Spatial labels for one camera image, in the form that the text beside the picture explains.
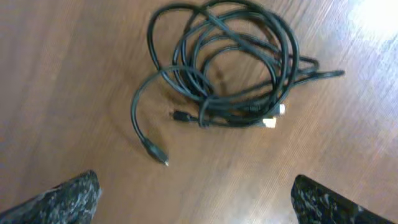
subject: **cable end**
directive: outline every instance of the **cable end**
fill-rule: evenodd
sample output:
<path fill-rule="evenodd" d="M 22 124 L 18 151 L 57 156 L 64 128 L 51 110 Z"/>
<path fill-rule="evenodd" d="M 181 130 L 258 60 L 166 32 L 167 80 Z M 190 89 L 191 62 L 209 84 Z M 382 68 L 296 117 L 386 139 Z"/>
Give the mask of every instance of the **cable end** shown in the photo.
<path fill-rule="evenodd" d="M 260 127 L 275 128 L 276 127 L 276 117 L 264 118 L 257 125 L 260 126 Z"/>
<path fill-rule="evenodd" d="M 285 110 L 286 110 L 285 105 L 280 104 L 280 105 L 279 105 L 279 114 L 280 114 L 280 115 L 285 114 Z"/>
<path fill-rule="evenodd" d="M 169 166 L 169 157 L 167 157 L 166 153 L 164 153 L 159 147 L 157 147 L 154 143 L 152 143 L 149 139 L 145 138 L 142 141 L 142 144 L 147 150 L 147 153 L 154 158 L 156 161 Z"/>
<path fill-rule="evenodd" d="M 195 117 L 184 111 L 174 111 L 171 115 L 175 121 L 182 121 L 182 122 L 196 121 Z"/>

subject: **cable plug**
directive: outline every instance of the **cable plug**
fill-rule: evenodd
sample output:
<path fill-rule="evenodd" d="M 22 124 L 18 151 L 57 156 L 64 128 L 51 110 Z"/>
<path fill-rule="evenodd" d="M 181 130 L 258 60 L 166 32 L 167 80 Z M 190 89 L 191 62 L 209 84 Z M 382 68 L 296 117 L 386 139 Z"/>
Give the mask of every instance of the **cable plug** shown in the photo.
<path fill-rule="evenodd" d="M 165 164 L 166 166 L 169 166 L 169 158 L 167 157 L 166 153 L 164 153 L 161 149 L 159 149 L 159 147 L 157 147 L 154 143 L 152 143 L 152 141 L 147 138 L 145 138 L 141 142 L 152 158 Z"/>
<path fill-rule="evenodd" d="M 196 117 L 184 111 L 174 111 L 172 116 L 175 121 L 191 122 L 198 120 Z"/>
<path fill-rule="evenodd" d="M 264 118 L 262 121 L 257 123 L 257 126 L 266 127 L 266 128 L 275 128 L 276 127 L 276 117 Z"/>
<path fill-rule="evenodd" d="M 280 116 L 285 114 L 286 107 L 284 104 L 280 104 L 279 106 L 276 106 L 276 108 L 271 112 L 271 116 Z"/>

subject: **electrical wire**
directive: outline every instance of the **electrical wire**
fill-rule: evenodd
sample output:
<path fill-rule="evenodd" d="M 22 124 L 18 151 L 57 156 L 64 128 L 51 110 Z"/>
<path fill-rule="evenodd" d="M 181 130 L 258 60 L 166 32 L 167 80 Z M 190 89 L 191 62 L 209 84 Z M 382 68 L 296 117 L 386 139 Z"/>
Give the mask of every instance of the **electrical wire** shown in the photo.
<path fill-rule="evenodd" d="M 209 9 L 220 4 L 234 4 L 241 8 L 218 16 L 213 15 Z M 192 11 L 192 15 L 174 49 L 171 65 L 163 67 L 154 47 L 155 23 L 164 13 L 179 10 Z M 200 15 L 206 19 L 193 25 L 195 19 Z M 226 22 L 233 20 L 254 22 L 265 28 L 271 37 L 274 37 L 274 42 L 231 30 Z M 221 33 L 210 35 L 215 29 L 220 30 Z M 200 34 L 195 39 L 193 47 L 187 50 L 187 40 L 197 33 Z M 219 40 L 227 39 L 233 40 L 234 44 L 217 49 L 207 56 L 201 66 L 197 65 L 198 53 L 202 48 Z M 319 63 L 316 59 L 300 56 L 297 39 L 283 18 L 246 0 L 211 0 L 202 6 L 187 3 L 173 3 L 164 6 L 156 11 L 149 21 L 147 44 L 158 72 L 149 76 L 134 94 L 131 103 L 131 121 L 147 152 L 154 159 L 165 164 L 168 164 L 168 157 L 144 136 L 136 118 L 140 94 L 157 77 L 162 76 L 174 90 L 199 106 L 197 117 L 176 111 L 174 119 L 197 122 L 201 127 L 245 128 L 256 125 L 263 118 L 272 115 L 292 87 L 312 80 L 338 77 L 345 73 L 342 70 L 319 72 Z M 214 86 L 208 79 L 207 71 L 217 56 L 230 51 L 240 51 L 260 60 L 268 69 L 270 79 L 262 80 L 239 93 L 228 96 L 217 95 Z M 299 68 L 299 62 L 305 62 L 309 66 Z M 260 95 L 250 96 L 251 93 L 258 90 L 266 91 Z"/>

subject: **wooden table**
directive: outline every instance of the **wooden table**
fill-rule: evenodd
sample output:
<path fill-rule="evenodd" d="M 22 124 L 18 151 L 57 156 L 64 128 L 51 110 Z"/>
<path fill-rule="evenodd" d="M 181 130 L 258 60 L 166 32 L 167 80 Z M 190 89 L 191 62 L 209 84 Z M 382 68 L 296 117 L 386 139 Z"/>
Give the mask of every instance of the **wooden table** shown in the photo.
<path fill-rule="evenodd" d="M 192 104 L 159 79 L 138 117 L 168 152 L 165 167 L 145 153 L 129 107 L 155 71 L 149 18 L 168 2 L 2 1 L 0 210 L 93 169 L 103 189 L 93 223 L 297 223 L 290 189 L 305 174 L 398 222 L 394 1 L 259 1 L 292 26 L 302 55 L 346 76 L 294 88 L 275 129 L 172 121 L 170 111 Z M 159 21 L 155 46 L 165 63 L 188 17 Z M 212 69 L 230 93 L 266 75 L 239 53 Z"/>

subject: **coiled cable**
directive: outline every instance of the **coiled cable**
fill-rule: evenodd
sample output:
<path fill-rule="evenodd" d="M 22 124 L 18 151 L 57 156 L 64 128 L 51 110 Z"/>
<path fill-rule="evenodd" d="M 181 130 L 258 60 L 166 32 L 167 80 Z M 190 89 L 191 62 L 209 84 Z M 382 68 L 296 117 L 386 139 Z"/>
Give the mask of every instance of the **coiled cable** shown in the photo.
<path fill-rule="evenodd" d="M 241 8 L 218 16 L 209 12 L 209 8 L 220 4 L 236 4 Z M 163 67 L 157 58 L 154 47 L 154 26 L 162 14 L 176 10 L 192 11 L 192 16 L 184 28 L 183 35 L 177 42 L 171 65 Z M 205 16 L 206 19 L 193 25 L 199 15 Z M 270 40 L 260 39 L 251 34 L 234 32 L 225 24 L 225 22 L 237 19 L 254 21 L 257 25 L 260 24 L 265 27 L 275 37 L 275 42 L 271 43 Z M 221 30 L 222 33 L 210 35 L 215 29 Z M 200 33 L 200 35 L 195 39 L 193 47 L 191 50 L 187 50 L 187 40 L 197 33 Z M 197 56 L 202 48 L 226 39 L 233 40 L 234 44 L 219 48 L 209 55 L 200 67 L 197 65 Z M 245 128 L 256 125 L 263 118 L 272 115 L 292 87 L 311 80 L 338 77 L 345 73 L 342 70 L 319 72 L 319 63 L 316 59 L 300 56 L 296 37 L 281 17 L 265 10 L 256 3 L 246 0 L 211 0 L 202 6 L 187 3 L 173 3 L 164 6 L 156 11 L 149 21 L 147 44 L 158 72 L 149 76 L 135 92 L 131 103 L 131 121 L 147 152 L 154 159 L 166 165 L 169 161 L 167 155 L 144 136 L 139 129 L 136 118 L 140 94 L 157 77 L 162 76 L 174 90 L 191 99 L 199 107 L 197 117 L 176 111 L 173 115 L 174 119 L 197 122 L 201 127 Z M 234 50 L 252 55 L 260 60 L 268 69 L 270 79 L 262 80 L 239 93 L 219 96 L 215 93 L 215 88 L 208 79 L 207 71 L 216 56 Z M 299 62 L 305 62 L 309 66 L 300 69 Z M 268 91 L 260 95 L 250 96 L 251 93 L 258 90 Z"/>

